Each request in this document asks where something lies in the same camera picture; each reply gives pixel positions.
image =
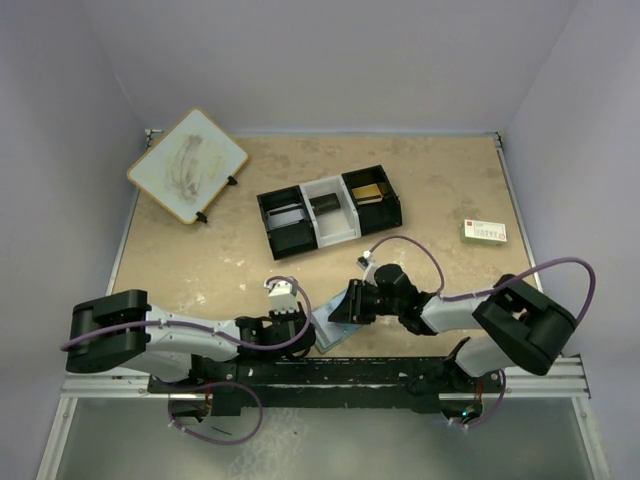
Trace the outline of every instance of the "purple cable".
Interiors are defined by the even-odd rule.
[[[196,409],[200,413],[200,415],[203,415],[205,417],[207,415],[209,415],[209,409],[208,408],[202,408],[200,406],[200,404],[198,402],[196,402],[196,401],[180,399],[180,400],[176,400],[175,403],[184,403],[186,405],[189,405],[192,408]],[[233,436],[231,433],[229,433],[229,432],[227,432],[225,430],[222,430],[221,428],[217,428],[217,427],[213,427],[213,426],[211,428],[213,430],[215,430],[216,432],[220,432],[220,433],[224,433],[225,435]]]
[[[171,410],[171,401],[169,401],[169,403],[167,404],[167,412],[169,413],[169,419],[171,420],[171,423],[173,424],[173,426],[176,427],[178,430],[186,433],[187,435],[191,435],[192,437],[197,438],[198,440],[203,440],[207,443],[212,443],[214,445],[224,445],[224,446],[239,445],[253,438],[255,434],[258,433],[258,430],[260,430],[260,427],[262,426],[262,420],[264,419],[264,408],[256,392],[251,390],[246,385],[243,385],[237,382],[213,382],[213,383],[205,383],[204,385],[200,385],[195,388],[194,387],[178,388],[176,389],[175,392],[172,392],[172,393],[179,393],[179,392],[192,393],[198,390],[206,390],[207,388],[216,388],[216,387],[239,388],[247,392],[249,395],[251,395],[251,397],[253,397],[253,399],[256,401],[256,405],[258,406],[258,423],[256,423],[256,426],[253,428],[253,430],[251,430],[244,437],[236,438],[233,440],[216,440],[215,438],[207,437],[206,435],[202,435],[198,432],[194,432],[193,430],[185,427],[173,414],[173,411]]]
[[[582,260],[581,258],[577,258],[577,257],[562,257],[562,258],[556,258],[555,260],[549,260],[548,262],[544,262],[541,263],[540,265],[536,265],[535,267],[531,267],[528,270],[525,270],[524,272],[522,272],[519,275],[516,275],[513,278],[510,278],[509,280],[507,280],[506,282],[498,285],[497,287],[494,288],[489,288],[487,290],[482,290],[479,292],[471,292],[471,293],[462,293],[460,295],[452,295],[449,297],[440,297],[440,299],[443,302],[457,302],[458,300],[467,300],[469,298],[475,298],[475,297],[484,297],[486,295],[493,295],[494,293],[497,293],[505,288],[510,287],[511,285],[519,282],[520,280],[524,279],[525,277],[528,277],[529,275],[532,275],[536,272],[539,272],[541,270],[545,270],[547,268],[550,267],[555,267],[556,265],[560,265],[563,263],[577,263],[579,265],[582,265],[587,272],[589,273],[589,289],[587,290],[587,297],[584,300],[584,304],[582,305],[582,308],[580,309],[580,312],[578,313],[578,315],[576,316],[576,323],[580,323],[582,321],[582,319],[584,318],[584,316],[587,314],[587,311],[589,310],[589,306],[591,305],[591,301],[593,300],[593,295],[595,294],[596,291],[596,272],[593,270],[593,267],[591,265],[589,265],[589,263],[587,263],[586,261]]]
[[[97,330],[93,330],[92,332],[85,333],[82,335],[78,335],[77,337],[72,338],[64,342],[60,345],[60,350],[63,352],[68,351],[71,347],[75,347],[79,343],[86,342],[87,340],[91,340],[96,337],[100,337],[102,335],[106,335],[107,333],[119,332],[120,330],[127,330],[129,328],[138,328],[138,327],[159,327],[162,324],[160,320],[139,320],[137,322],[127,322],[127,323],[119,323],[118,325],[111,325],[110,327],[99,328]],[[202,330],[207,333],[214,333],[213,328],[205,327],[204,325],[199,325],[197,323],[191,322],[183,322],[181,320],[169,320],[166,322],[168,327],[186,327],[193,328],[196,330]]]
[[[241,346],[243,346],[245,348],[251,348],[253,350],[269,351],[269,350],[279,350],[281,348],[288,347],[289,345],[292,345],[293,343],[295,343],[298,340],[300,340],[302,338],[302,336],[305,334],[305,332],[309,328],[309,324],[311,323],[311,300],[309,300],[309,296],[302,289],[302,287],[300,287],[300,285],[298,285],[298,282],[297,282],[296,279],[282,277],[282,276],[275,276],[275,277],[269,278],[267,280],[267,283],[271,282],[273,280],[284,280],[286,282],[291,283],[297,290],[300,291],[300,294],[302,295],[302,298],[304,298],[305,305],[306,305],[306,308],[307,308],[307,316],[306,316],[304,325],[302,326],[300,331],[295,336],[293,336],[292,338],[290,338],[286,342],[282,342],[282,343],[279,343],[277,345],[254,345],[252,343],[247,343],[247,342],[245,342],[243,340],[240,340],[240,339],[237,339],[235,337],[232,337],[231,335],[229,335],[229,334],[227,334],[225,332],[216,332],[211,327],[207,327],[207,326],[200,325],[200,324],[197,324],[197,323],[185,322],[185,321],[182,321],[182,320],[168,320],[167,322],[165,322],[165,325],[168,326],[168,327],[185,327],[185,328],[192,328],[192,329],[195,329],[195,330],[201,330],[203,332],[207,332],[209,334],[217,335],[217,336],[219,336],[221,338],[224,338],[225,340],[227,340],[227,341],[229,341],[231,343],[235,343],[237,345],[241,345]],[[100,336],[105,335],[107,333],[119,332],[121,330],[127,330],[129,328],[159,327],[160,325],[162,325],[162,322],[160,320],[140,320],[140,321],[137,321],[137,322],[120,323],[118,325],[112,325],[110,327],[99,328],[97,330],[93,330],[92,332],[85,333],[85,334],[82,334],[82,335],[78,335],[77,337],[74,337],[71,340],[66,341],[65,343],[63,343],[60,346],[60,350],[62,350],[63,352],[66,352],[70,348],[78,345],[79,343],[86,342],[87,340],[91,340],[93,338],[100,337]]]
[[[498,372],[498,375],[500,376],[500,383],[502,385],[500,389],[500,395],[498,395],[498,399],[496,400],[496,403],[493,404],[493,407],[491,407],[491,410],[489,410],[485,415],[482,415],[476,421],[468,425],[459,424],[460,426],[462,427],[468,426],[468,428],[475,428],[479,425],[482,425],[484,422],[486,422],[496,414],[496,412],[498,411],[498,408],[500,408],[500,405],[502,405],[502,400],[504,400],[504,394],[507,391],[507,375],[504,373],[504,370],[500,370]]]
[[[418,247],[420,250],[422,250],[424,253],[426,253],[429,256],[429,258],[433,262],[433,265],[436,267],[436,270],[438,270],[438,275],[440,276],[440,288],[438,288],[435,293],[438,297],[440,297],[440,299],[443,302],[457,302],[459,300],[467,300],[469,298],[493,295],[494,293],[498,293],[499,291],[510,287],[511,285],[519,282],[520,280],[528,277],[529,275],[533,275],[536,272],[540,272],[547,268],[555,267],[556,265],[560,265],[563,263],[577,263],[579,265],[582,265],[587,270],[587,273],[589,274],[589,289],[587,290],[587,297],[585,298],[584,304],[582,305],[580,312],[576,316],[576,323],[580,323],[584,318],[584,316],[587,314],[587,311],[591,306],[591,302],[593,300],[593,296],[596,291],[596,272],[593,270],[593,267],[588,262],[578,257],[562,257],[562,258],[556,258],[555,260],[549,260],[548,262],[541,263],[540,265],[536,265],[535,267],[531,267],[528,270],[525,270],[524,272],[522,272],[521,274],[516,275],[513,278],[510,278],[509,280],[507,280],[506,282],[504,282],[503,284],[497,287],[489,288],[487,290],[481,290],[479,292],[462,293],[460,295],[451,295],[451,296],[445,297],[441,295],[442,290],[444,289],[444,274],[442,273],[442,268],[440,268],[440,264],[438,263],[436,258],[433,256],[433,254],[427,249],[427,247],[422,245],[417,240],[406,237],[404,235],[390,235],[388,237],[383,238],[382,240],[379,240],[373,247],[371,247],[369,251],[373,253],[373,251],[376,248],[378,248],[380,245],[382,245],[384,242],[386,242],[387,240],[392,240],[394,238],[399,238],[402,240],[406,240],[409,243],[413,243],[416,247]]]
[[[252,350],[262,350],[262,351],[279,350],[281,348],[288,347],[289,345],[293,345],[298,340],[300,340],[302,336],[305,334],[305,332],[309,329],[309,325],[311,324],[312,313],[311,313],[311,300],[309,300],[309,295],[307,295],[307,292],[305,292],[300,287],[300,285],[298,285],[298,281],[295,278],[287,278],[287,277],[282,277],[280,275],[276,275],[274,277],[267,279],[267,283],[272,282],[273,280],[284,280],[285,282],[291,283],[297,290],[300,291],[300,295],[302,295],[302,298],[304,298],[304,303],[307,308],[307,317],[305,318],[304,325],[295,336],[293,336],[286,342],[282,342],[277,345],[253,345],[252,343],[247,343],[244,340],[240,340],[239,338],[232,337],[231,335],[225,332],[217,332],[216,335],[218,335],[221,338],[224,338],[225,340],[231,343],[235,343],[236,345],[240,345],[245,348],[250,348]]]
[[[386,242],[387,240],[393,240],[394,238],[399,238],[400,240],[405,240],[409,243],[413,243],[416,247],[418,247],[420,250],[422,250],[424,253],[427,254],[427,256],[431,259],[431,262],[433,262],[433,265],[436,267],[436,270],[438,271],[438,276],[440,277],[440,286],[436,290],[436,295],[440,295],[442,290],[444,290],[444,273],[442,272],[442,268],[440,267],[440,264],[436,260],[436,257],[433,256],[433,254],[427,249],[427,247],[422,245],[417,240],[406,237],[404,235],[389,235],[388,237],[385,237],[382,240],[377,241],[375,245],[369,249],[369,251],[373,253],[384,242]]]

